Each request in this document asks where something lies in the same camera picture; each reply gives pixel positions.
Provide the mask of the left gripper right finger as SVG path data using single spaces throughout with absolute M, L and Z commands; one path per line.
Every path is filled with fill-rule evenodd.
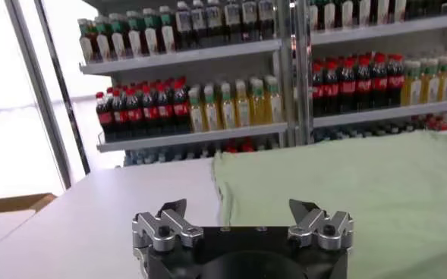
M 317 245 L 326 251 L 352 247 L 354 219 L 347 212 L 329 215 L 313 202 L 289 200 L 291 213 L 296 221 L 288 228 L 288 239 L 300 249 Z

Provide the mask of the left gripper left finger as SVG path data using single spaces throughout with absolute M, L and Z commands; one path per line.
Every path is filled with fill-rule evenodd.
M 134 249 L 152 247 L 157 252 L 171 252 L 176 240 L 186 248 L 194 248 L 203 238 L 202 227 L 184 219 L 187 200 L 166 202 L 155 215 L 150 212 L 136 213 L 132 220 Z

